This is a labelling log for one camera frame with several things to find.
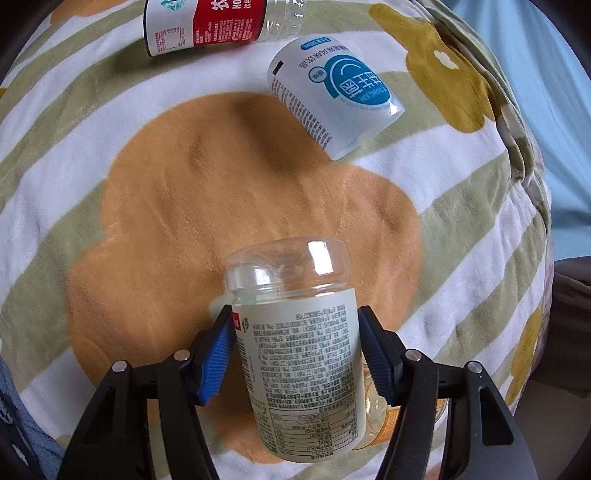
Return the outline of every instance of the red bottle label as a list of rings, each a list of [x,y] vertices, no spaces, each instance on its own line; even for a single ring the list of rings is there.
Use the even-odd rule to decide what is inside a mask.
[[[232,312],[232,320],[234,321],[234,328],[236,330],[242,330],[240,328],[240,315],[237,312]]]
[[[199,0],[193,17],[194,45],[252,41],[261,34],[267,0]]]

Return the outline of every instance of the blanket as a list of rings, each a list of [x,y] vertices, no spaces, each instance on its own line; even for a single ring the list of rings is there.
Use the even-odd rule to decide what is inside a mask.
[[[299,235],[344,239],[359,304],[438,362],[477,359],[515,408],[549,308],[550,194],[476,33],[438,0],[309,0],[301,33],[335,36],[406,108],[331,162],[267,86],[285,41],[151,59],[143,7],[65,0],[0,85],[1,354],[45,432],[66,445],[112,362],[210,325],[230,252]],[[221,478],[373,478],[384,455],[280,461],[236,357],[198,413]]]

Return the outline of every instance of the nutrition facts table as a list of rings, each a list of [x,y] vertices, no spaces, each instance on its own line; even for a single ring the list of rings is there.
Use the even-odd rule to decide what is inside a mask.
[[[270,412],[277,447],[289,455],[330,456],[358,436],[354,394],[314,410]]]

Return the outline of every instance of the gray fabric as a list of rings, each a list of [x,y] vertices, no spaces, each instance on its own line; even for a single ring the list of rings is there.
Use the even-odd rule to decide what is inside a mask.
[[[591,257],[554,268],[548,341],[532,379],[585,397],[591,392]]]
[[[0,391],[7,396],[15,407],[21,436],[37,457],[39,466],[47,480],[56,480],[60,469],[64,449],[53,438],[45,433],[31,417],[12,382],[8,366],[0,356]]]

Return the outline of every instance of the white bottle label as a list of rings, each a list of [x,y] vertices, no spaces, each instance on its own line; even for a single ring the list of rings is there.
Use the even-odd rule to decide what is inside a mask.
[[[193,47],[193,16],[198,0],[147,0],[144,38],[152,56]]]
[[[355,290],[233,311],[263,444],[304,463],[352,450],[365,432]]]
[[[271,62],[267,82],[331,160],[371,139],[404,112],[369,66],[326,35],[288,43]]]

